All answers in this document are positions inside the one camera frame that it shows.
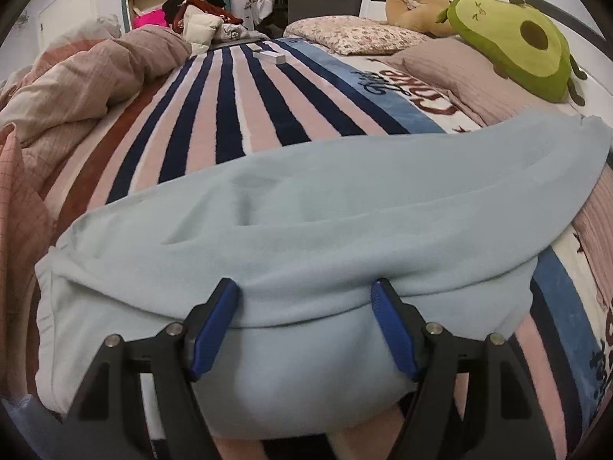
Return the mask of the pink checked duvet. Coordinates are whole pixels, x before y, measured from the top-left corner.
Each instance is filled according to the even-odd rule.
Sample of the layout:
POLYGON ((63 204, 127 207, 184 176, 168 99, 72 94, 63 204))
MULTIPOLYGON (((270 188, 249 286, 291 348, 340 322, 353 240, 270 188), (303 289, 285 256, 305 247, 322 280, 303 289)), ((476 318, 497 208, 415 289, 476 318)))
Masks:
POLYGON ((34 265, 55 221, 41 188, 108 110, 181 67, 191 47, 148 25, 63 58, 39 56, 1 87, 1 394, 27 391, 26 348, 34 265))

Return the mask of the cream puffer jacket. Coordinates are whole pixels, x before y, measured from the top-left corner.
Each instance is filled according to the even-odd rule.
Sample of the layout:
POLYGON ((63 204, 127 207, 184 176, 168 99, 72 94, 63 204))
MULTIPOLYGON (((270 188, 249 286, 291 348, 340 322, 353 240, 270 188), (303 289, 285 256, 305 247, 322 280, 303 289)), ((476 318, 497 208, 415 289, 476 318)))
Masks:
POLYGON ((222 23, 221 17, 205 13, 195 5, 186 7, 182 37, 190 45, 191 55, 204 54, 209 50, 214 35, 222 23))

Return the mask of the white door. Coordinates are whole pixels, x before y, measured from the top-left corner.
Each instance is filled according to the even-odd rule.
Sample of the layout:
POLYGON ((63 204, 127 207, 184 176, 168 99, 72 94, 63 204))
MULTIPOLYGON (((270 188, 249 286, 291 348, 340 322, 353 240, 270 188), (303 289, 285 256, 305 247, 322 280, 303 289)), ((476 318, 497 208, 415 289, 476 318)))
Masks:
POLYGON ((52 0, 38 14, 38 45, 45 49, 63 35, 98 14, 95 0, 52 0))

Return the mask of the green avocado plush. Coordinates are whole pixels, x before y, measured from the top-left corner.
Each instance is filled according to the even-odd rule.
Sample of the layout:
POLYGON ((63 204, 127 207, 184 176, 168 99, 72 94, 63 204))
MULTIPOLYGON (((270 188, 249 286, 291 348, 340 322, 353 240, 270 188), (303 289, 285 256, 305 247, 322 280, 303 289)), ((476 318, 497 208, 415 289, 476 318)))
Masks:
POLYGON ((492 63, 496 73, 552 103, 583 106, 574 80, 585 80, 553 21, 525 0, 452 0, 438 15, 492 63))

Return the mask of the light blue pants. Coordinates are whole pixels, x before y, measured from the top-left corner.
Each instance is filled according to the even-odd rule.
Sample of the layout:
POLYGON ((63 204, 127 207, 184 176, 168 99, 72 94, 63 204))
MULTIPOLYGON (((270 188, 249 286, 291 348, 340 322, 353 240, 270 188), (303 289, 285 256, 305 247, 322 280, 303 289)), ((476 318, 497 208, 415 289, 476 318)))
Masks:
POLYGON ((611 142, 597 117, 552 113, 319 140, 88 211, 35 267, 38 397, 66 413, 107 335, 151 337, 226 277, 238 310, 194 387, 211 432, 269 439, 365 421, 410 390, 371 309, 374 281, 453 334, 513 334, 539 253, 587 201, 611 142))

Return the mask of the pink bag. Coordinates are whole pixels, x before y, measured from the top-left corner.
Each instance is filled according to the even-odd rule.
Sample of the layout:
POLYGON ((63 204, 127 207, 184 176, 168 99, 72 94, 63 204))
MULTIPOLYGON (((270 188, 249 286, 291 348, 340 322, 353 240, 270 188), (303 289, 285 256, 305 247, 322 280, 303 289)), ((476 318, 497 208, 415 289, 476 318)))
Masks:
POLYGON ((162 8, 156 8, 156 10, 148 11, 140 16, 136 16, 134 19, 133 28, 140 28, 146 25, 156 25, 161 27, 167 27, 168 23, 165 20, 165 13, 162 8))

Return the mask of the small white box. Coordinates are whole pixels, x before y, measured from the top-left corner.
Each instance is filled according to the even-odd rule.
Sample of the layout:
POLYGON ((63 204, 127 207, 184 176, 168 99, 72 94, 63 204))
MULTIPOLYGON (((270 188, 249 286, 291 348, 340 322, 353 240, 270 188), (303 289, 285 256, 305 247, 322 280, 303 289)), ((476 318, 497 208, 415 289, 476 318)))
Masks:
POLYGON ((287 61, 287 57, 284 53, 268 51, 268 50, 259 50, 254 51, 252 53, 255 59, 260 60, 265 63, 272 63, 278 66, 279 64, 283 64, 287 61))

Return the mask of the tan plush toy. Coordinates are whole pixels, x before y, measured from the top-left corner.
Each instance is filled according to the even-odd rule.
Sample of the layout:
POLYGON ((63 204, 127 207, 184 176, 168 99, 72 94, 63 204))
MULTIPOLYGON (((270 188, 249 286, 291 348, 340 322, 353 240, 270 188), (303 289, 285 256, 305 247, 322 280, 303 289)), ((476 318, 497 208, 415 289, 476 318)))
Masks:
POLYGON ((446 38, 456 31, 448 21, 440 22, 438 17, 449 4, 449 0, 385 0, 385 17, 390 25, 446 38))

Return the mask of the pink knitted pillow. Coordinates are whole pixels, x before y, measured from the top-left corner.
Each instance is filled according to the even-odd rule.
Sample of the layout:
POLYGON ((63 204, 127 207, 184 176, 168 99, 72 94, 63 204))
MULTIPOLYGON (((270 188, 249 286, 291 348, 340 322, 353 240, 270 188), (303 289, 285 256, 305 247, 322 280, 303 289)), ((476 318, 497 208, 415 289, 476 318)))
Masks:
MULTIPOLYGON (((457 38, 438 38, 384 58, 384 62, 447 95, 481 126, 492 126, 527 109, 574 115, 567 104, 537 98, 493 70, 482 54, 457 38)), ((612 305, 612 164, 607 162, 574 227, 597 284, 597 301, 612 305)))

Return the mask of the floral pillow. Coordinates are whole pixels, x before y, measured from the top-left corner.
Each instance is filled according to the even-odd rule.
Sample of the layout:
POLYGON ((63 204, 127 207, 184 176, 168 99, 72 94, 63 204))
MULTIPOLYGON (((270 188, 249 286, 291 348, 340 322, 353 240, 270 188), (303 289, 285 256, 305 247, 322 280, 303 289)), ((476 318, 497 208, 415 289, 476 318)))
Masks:
POLYGON ((324 16, 290 23, 285 38, 303 38, 338 55, 390 55, 429 41, 427 35, 355 16, 324 16))

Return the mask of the striped Diet Coke blanket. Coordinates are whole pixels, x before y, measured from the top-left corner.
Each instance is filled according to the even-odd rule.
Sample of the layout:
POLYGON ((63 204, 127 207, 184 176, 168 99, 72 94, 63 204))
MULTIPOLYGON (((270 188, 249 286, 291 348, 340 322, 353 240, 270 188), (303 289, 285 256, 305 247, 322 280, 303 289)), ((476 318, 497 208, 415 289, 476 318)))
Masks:
MULTIPOLYGON (((430 84, 378 59, 337 57, 301 39, 187 60, 101 120, 48 180, 63 234, 80 217, 151 187, 262 151, 344 136, 464 134, 484 127, 430 84)), ((535 389, 556 456, 569 458, 612 400, 612 305, 574 222, 539 256, 528 315, 510 344, 535 389)))

